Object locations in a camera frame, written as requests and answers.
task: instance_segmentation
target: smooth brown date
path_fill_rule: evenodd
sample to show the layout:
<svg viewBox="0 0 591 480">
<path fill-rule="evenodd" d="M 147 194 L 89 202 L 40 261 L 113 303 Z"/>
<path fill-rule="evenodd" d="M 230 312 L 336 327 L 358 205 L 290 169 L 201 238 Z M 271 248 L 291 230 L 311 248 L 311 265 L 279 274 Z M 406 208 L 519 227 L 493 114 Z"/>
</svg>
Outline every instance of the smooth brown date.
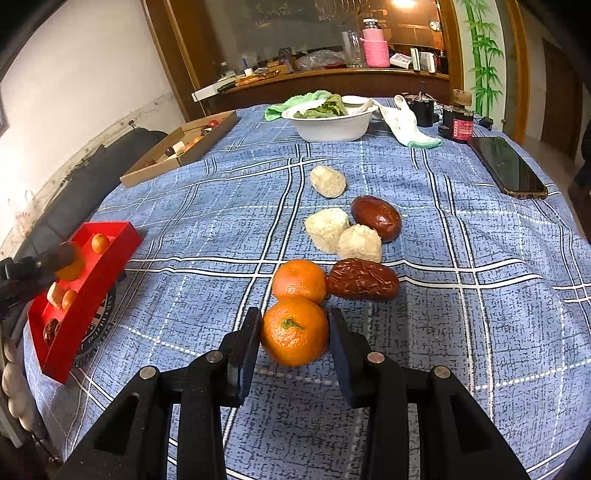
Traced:
<svg viewBox="0 0 591 480">
<path fill-rule="evenodd" d="M 398 238 L 402 220 L 396 209 L 385 200 L 363 195 L 351 203 L 351 214 L 357 223 L 373 228 L 388 243 Z"/>
<path fill-rule="evenodd" d="M 330 294 L 342 299 L 390 301 L 398 295 L 400 282 L 388 267 L 360 258 L 346 258 L 335 263 L 326 287 Z"/>
<path fill-rule="evenodd" d="M 58 322 L 57 319 L 53 319 L 50 320 L 43 328 L 43 341 L 47 346 L 51 346 L 53 340 L 55 340 L 59 325 L 60 322 Z"/>
</svg>

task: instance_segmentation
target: small orange fruit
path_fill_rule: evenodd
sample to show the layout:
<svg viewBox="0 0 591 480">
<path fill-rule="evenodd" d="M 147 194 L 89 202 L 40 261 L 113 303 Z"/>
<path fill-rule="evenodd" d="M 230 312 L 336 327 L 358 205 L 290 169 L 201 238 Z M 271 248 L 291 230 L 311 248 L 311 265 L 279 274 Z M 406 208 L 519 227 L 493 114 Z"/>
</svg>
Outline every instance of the small orange fruit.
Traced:
<svg viewBox="0 0 591 480">
<path fill-rule="evenodd" d="M 329 344 L 329 323 L 322 309 L 303 297 L 280 301 L 262 321 L 261 345 L 271 359 L 286 367 L 316 360 Z"/>
<path fill-rule="evenodd" d="M 74 281 L 78 277 L 80 277 L 82 271 L 84 270 L 84 257 L 82 257 L 82 253 L 80 252 L 80 247 L 76 245 L 74 242 L 71 242 L 71 245 L 74 247 L 74 261 L 58 270 L 55 275 L 57 278 L 61 278 L 62 280 L 66 281 Z"/>
<path fill-rule="evenodd" d="M 61 301 L 61 308 L 64 310 L 64 312 L 70 310 L 70 307 L 74 303 L 74 300 L 76 299 L 77 295 L 78 292 L 74 290 L 68 290 L 66 293 L 64 293 L 64 298 Z"/>
<path fill-rule="evenodd" d="M 92 249 L 99 255 L 105 253 L 110 244 L 111 242 L 109 238 L 102 233 L 97 233 L 94 237 L 92 237 Z"/>
<path fill-rule="evenodd" d="M 289 260 L 273 276 L 272 291 L 277 300 L 299 296 L 320 303 L 326 296 L 326 274 L 310 260 Z"/>
</svg>

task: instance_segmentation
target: tablecloth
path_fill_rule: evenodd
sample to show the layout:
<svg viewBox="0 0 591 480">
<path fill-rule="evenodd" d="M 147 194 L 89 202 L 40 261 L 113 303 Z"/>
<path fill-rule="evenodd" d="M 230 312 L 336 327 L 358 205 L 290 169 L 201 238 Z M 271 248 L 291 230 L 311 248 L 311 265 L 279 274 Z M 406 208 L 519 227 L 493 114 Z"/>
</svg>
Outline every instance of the tablecloth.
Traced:
<svg viewBox="0 0 591 480">
<path fill-rule="evenodd" d="M 514 143 L 547 185 L 546 200 L 502 194 L 467 145 L 406 148 L 375 120 L 358 141 L 309 144 L 288 121 L 264 122 L 264 109 L 239 111 L 201 161 L 119 186 L 93 217 L 128 220 L 145 239 L 96 353 L 66 385 L 41 374 L 25 333 L 28 380 L 61 453 L 72 452 L 143 365 L 186 366 L 239 328 L 249 306 L 273 304 L 281 263 L 307 258 L 328 271 L 338 258 L 315 249 L 305 218 L 326 207 L 350 213 L 356 196 L 370 194 L 402 216 L 402 234 L 382 258 L 399 275 L 400 294 L 390 303 L 333 297 L 327 305 L 400 364 L 451 368 L 531 477 L 551 478 L 591 418 L 591 248 L 556 185 Z M 345 174 L 341 197 L 323 198 L 310 185 L 321 164 Z M 410 418 L 416 478 L 412 409 Z M 177 420 L 176 408 L 169 478 Z M 222 409 L 229 478 L 359 478 L 366 425 L 367 412 L 340 395 L 330 355 L 285 368 L 261 349 L 244 406 Z"/>
</svg>

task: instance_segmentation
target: red box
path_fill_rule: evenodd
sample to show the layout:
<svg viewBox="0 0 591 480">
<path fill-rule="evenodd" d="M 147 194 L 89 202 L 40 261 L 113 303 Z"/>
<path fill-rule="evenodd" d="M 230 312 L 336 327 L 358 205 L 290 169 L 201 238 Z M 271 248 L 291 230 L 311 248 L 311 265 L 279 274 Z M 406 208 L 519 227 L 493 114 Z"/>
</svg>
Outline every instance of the red box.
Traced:
<svg viewBox="0 0 591 480">
<path fill-rule="evenodd" d="M 95 253 L 91 245 L 97 233 L 106 235 L 111 242 L 102 255 Z M 91 222 L 83 223 L 71 241 L 80 246 L 85 260 L 79 278 L 72 282 L 58 280 L 65 290 L 78 292 L 72 306 L 67 313 L 56 309 L 47 300 L 47 292 L 44 292 L 33 300 L 28 313 L 41 371 L 62 384 L 66 383 L 68 372 L 97 309 L 142 238 L 129 222 Z M 43 328 L 52 319 L 60 322 L 60 329 L 48 348 L 43 341 Z"/>
</svg>

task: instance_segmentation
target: white bowl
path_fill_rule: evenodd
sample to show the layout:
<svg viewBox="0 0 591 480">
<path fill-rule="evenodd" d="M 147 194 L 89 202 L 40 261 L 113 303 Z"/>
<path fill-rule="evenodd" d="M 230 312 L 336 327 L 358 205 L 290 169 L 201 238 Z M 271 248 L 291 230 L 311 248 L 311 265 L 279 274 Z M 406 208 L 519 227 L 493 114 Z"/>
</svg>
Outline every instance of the white bowl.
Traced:
<svg viewBox="0 0 591 480">
<path fill-rule="evenodd" d="M 358 108 L 345 106 L 345 111 L 348 113 L 345 116 L 294 118 L 296 112 L 304 113 L 306 110 L 319 107 L 324 102 L 325 100 L 304 102 L 289 107 L 281 116 L 287 118 L 307 142 L 352 142 L 365 135 L 372 113 L 378 109 L 374 105 L 365 112 L 356 113 Z"/>
</svg>

